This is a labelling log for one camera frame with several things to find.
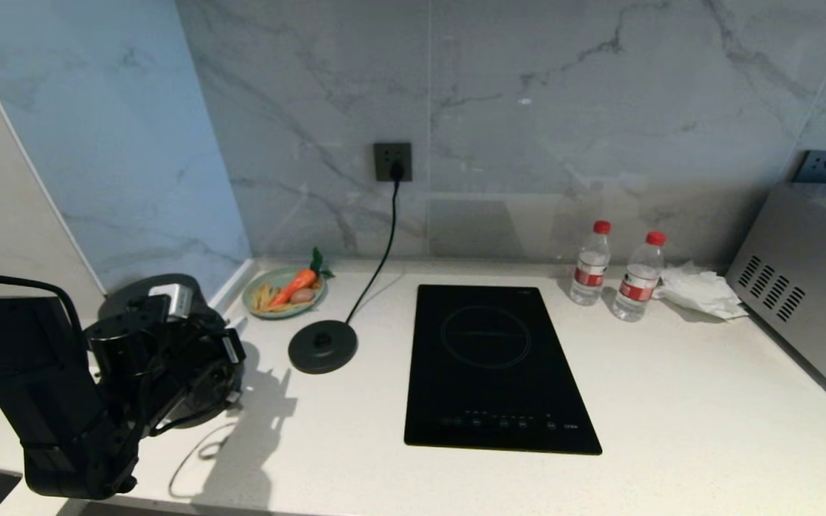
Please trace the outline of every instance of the plastic water bottle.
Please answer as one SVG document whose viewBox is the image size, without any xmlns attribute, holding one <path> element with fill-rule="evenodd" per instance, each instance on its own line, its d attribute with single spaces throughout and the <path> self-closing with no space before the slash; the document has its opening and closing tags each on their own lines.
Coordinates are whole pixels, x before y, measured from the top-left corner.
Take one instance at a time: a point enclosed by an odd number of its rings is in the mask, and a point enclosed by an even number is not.
<svg viewBox="0 0 826 516">
<path fill-rule="evenodd" d="M 623 283 L 614 298 L 613 313 L 617 319 L 635 323 L 645 315 L 652 291 L 658 285 L 659 274 L 665 268 L 662 245 L 665 245 L 665 233 L 650 231 L 645 237 L 645 244 L 630 256 L 627 274 L 623 275 Z"/>
<path fill-rule="evenodd" d="M 576 274 L 569 287 L 571 300 L 583 306 L 591 306 L 601 297 L 604 285 L 604 273 L 610 262 L 610 248 L 607 247 L 607 235 L 610 222 L 599 220 L 594 223 L 593 232 L 579 249 L 576 261 Z"/>
</svg>

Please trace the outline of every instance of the bottle label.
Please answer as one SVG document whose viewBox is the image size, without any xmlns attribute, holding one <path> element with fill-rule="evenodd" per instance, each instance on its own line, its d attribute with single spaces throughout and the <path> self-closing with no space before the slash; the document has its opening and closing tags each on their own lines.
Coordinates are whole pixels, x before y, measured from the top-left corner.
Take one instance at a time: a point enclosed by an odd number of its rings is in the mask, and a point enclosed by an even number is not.
<svg viewBox="0 0 826 516">
<path fill-rule="evenodd" d="M 623 275 L 620 294 L 634 301 L 648 301 L 652 297 L 652 291 L 655 290 L 656 285 L 658 285 L 658 278 L 646 279 L 638 277 L 636 274 L 627 273 Z"/>
<path fill-rule="evenodd" d="M 586 287 L 598 287 L 604 284 L 604 272 L 607 271 L 606 265 L 589 265 L 582 260 L 576 264 L 576 278 L 577 283 L 586 285 Z"/>
</svg>

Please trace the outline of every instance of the white countertop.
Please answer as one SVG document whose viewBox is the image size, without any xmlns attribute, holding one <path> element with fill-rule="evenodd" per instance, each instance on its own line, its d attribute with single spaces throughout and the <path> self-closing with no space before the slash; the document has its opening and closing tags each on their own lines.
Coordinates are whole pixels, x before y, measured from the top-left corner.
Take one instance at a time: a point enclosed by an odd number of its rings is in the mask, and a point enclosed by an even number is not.
<svg viewBox="0 0 826 516">
<path fill-rule="evenodd" d="M 289 339 L 345 319 L 370 273 L 338 271 L 327 300 L 295 319 L 251 317 L 242 339 L 259 365 L 244 411 L 142 441 L 138 486 L 111 502 L 371 516 L 826 514 L 826 393 L 754 321 L 688 321 L 659 301 L 625 323 L 601 303 L 577 306 L 555 279 L 403 269 L 382 273 L 353 319 L 357 354 L 328 375 L 293 370 Z M 404 444 L 420 284 L 540 288 L 604 453 Z M 244 315 L 238 304 L 227 317 Z M 184 461 L 227 434 L 215 460 Z M 0 470 L 20 471 L 21 460 L 0 412 Z"/>
</svg>

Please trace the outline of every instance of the toy carrot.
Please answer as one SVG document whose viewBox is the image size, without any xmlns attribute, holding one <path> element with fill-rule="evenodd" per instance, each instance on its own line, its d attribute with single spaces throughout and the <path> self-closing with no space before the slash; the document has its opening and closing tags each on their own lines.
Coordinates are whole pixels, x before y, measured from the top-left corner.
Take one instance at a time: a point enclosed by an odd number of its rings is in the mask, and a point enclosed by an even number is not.
<svg viewBox="0 0 826 516">
<path fill-rule="evenodd" d="M 318 275 L 333 277 L 331 271 L 321 271 L 321 265 L 323 263 L 324 257 L 321 255 L 321 252 L 318 251 L 318 248 L 315 247 L 314 254 L 311 259 L 311 266 L 307 269 L 302 269 L 299 271 L 298 274 L 292 278 L 292 281 L 289 281 L 289 284 L 279 291 L 279 295 L 273 298 L 269 304 L 269 307 L 275 307 L 276 305 L 286 303 L 288 300 L 291 300 L 292 294 L 295 294 L 295 291 L 302 290 L 302 288 L 311 287 L 311 285 L 314 285 L 315 281 L 318 281 Z"/>
</svg>

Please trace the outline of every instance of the microwave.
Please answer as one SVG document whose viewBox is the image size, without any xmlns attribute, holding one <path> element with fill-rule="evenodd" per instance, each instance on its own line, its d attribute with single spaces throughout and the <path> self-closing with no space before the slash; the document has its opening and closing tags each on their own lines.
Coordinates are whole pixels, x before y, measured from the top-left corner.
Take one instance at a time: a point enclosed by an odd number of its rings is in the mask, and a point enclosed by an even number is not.
<svg viewBox="0 0 826 516">
<path fill-rule="evenodd" d="M 774 187 L 726 280 L 826 390 L 826 185 Z"/>
</svg>

